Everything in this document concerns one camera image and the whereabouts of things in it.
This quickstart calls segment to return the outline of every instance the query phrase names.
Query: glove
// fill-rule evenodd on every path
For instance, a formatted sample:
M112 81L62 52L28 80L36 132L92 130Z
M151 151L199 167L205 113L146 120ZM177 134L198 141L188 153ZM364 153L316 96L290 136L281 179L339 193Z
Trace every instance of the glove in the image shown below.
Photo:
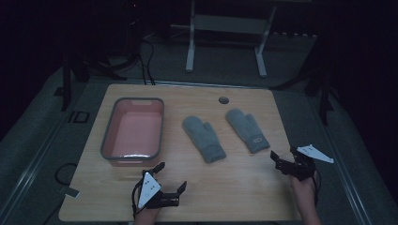
M244 115L239 109L230 110L226 119L251 153L269 148L269 143L251 114Z
M220 146L216 132L209 123L202 123L196 116L189 116L182 122L182 127L190 136L193 144L202 154L206 163L211 163L226 157Z

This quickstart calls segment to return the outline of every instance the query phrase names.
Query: hand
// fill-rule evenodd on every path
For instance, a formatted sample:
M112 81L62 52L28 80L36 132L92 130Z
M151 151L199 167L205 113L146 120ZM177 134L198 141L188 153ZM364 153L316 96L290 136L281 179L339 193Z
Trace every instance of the hand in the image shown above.
M158 216L161 208L144 208L143 210L140 210L141 209L138 208L137 212L139 213L135 215L134 225L153 225L155 224L156 217Z
M289 179L303 223L305 225L321 224L315 208L316 188L313 179L310 177L300 182L291 175L289 175Z

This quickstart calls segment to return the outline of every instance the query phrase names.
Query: wooden board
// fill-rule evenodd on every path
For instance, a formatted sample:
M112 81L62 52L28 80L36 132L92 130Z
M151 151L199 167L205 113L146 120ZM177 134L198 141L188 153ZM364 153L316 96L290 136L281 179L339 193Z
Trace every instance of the wooden board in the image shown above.
M272 93L262 89L112 84L100 106L71 187L60 210L65 221L133 221L130 195L142 167L113 167L100 154L114 103L122 97L164 101L161 161L156 175L163 192L176 192L187 181L179 207L163 208L158 221L265 221L299 219L287 176L274 169L270 150L293 160ZM221 104L219 97L227 97ZM256 118L271 147L251 154L225 119L233 109ZM206 164L182 121L190 115L215 129L226 158Z

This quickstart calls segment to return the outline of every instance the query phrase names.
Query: white table leg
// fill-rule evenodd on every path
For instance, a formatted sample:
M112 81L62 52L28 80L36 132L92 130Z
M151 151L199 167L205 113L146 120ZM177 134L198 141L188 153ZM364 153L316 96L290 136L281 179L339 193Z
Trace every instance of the white table leg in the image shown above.
M195 0L191 0L191 26L190 26L190 47L188 49L187 65L185 70L187 72L193 71L193 59L195 57Z
M261 38L260 44L254 48L254 53L255 53L255 59L257 60L257 66L258 66L258 73L260 77L267 77L267 71L266 71L266 66L264 64L264 58L263 58L263 50L264 47L266 46L266 41L269 35L269 29L272 25L273 18L275 16L277 7L272 7L272 10L269 14L268 17L268 22L266 22L266 25L264 27L264 33Z

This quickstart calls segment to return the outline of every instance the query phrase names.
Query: metal frame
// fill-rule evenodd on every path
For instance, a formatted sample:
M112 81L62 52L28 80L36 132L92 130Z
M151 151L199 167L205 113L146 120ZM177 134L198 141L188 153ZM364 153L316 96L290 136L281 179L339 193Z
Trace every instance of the metal frame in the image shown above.
M195 56L195 30L212 30L261 35L261 41L259 45L254 48L254 53L259 76L263 78L267 77L263 51L266 46L269 29L272 25L276 9L277 7L272 7L267 20L210 16L195 14L195 0L191 0L190 46L188 48L186 71L193 71L193 61Z

